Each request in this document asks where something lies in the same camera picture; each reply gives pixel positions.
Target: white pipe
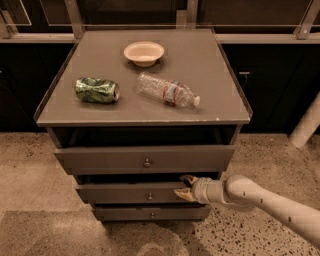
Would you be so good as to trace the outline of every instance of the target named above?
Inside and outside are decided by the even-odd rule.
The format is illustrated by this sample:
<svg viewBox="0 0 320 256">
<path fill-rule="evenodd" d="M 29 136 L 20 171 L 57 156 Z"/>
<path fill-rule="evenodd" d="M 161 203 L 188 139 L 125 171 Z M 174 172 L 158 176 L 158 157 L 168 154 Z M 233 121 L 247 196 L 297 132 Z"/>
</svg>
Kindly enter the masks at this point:
<svg viewBox="0 0 320 256">
<path fill-rule="evenodd" d="M 289 137 L 295 147 L 302 147 L 320 125 L 320 93 Z"/>
</svg>

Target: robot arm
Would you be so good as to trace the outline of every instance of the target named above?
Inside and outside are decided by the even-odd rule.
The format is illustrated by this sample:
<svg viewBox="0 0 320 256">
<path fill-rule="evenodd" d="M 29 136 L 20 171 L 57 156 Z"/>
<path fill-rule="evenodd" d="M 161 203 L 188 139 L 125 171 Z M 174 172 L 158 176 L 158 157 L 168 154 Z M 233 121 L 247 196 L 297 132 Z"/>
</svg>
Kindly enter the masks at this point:
<svg viewBox="0 0 320 256">
<path fill-rule="evenodd" d="M 176 189 L 177 196 L 242 211 L 256 206 L 320 249 L 320 211 L 272 193 L 242 175 L 230 176 L 226 181 L 190 175 L 181 179 L 189 187 Z"/>
</svg>

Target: concrete floor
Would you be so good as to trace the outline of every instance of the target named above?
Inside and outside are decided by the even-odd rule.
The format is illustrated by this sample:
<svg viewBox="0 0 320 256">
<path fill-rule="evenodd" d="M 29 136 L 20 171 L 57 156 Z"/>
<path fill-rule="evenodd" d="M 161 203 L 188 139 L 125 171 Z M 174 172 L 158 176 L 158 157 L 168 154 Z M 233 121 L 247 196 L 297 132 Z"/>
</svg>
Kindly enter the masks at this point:
<svg viewBox="0 0 320 256">
<path fill-rule="evenodd" d="M 0 133 L 0 255 L 320 255 L 259 209 L 215 205 L 203 222 L 106 223 L 73 190 L 47 134 Z M 243 174 L 320 210 L 320 136 L 241 134 L 223 175 Z"/>
</svg>

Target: green can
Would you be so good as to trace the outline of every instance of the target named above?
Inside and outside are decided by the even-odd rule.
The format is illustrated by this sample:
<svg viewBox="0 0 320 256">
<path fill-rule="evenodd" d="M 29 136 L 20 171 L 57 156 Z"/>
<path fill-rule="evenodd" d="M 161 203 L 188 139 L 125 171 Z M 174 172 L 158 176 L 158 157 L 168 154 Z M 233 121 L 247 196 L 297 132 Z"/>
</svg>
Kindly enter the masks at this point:
<svg viewBox="0 0 320 256">
<path fill-rule="evenodd" d="M 76 95 L 84 102 L 112 103 L 120 97 L 119 85 L 111 80 L 80 78 L 74 87 Z"/>
</svg>

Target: bottle cap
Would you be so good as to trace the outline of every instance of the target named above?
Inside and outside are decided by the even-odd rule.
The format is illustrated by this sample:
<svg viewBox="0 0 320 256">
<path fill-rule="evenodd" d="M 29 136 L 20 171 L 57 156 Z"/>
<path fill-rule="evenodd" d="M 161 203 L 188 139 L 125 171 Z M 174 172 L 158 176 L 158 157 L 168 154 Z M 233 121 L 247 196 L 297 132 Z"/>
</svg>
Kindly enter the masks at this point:
<svg viewBox="0 0 320 256">
<path fill-rule="evenodd" d="M 197 107 L 197 106 L 199 106 L 199 104 L 200 104 L 200 96 L 197 96 L 197 97 L 195 97 L 194 100 L 193 100 L 193 105 L 194 105 L 195 107 Z"/>
</svg>

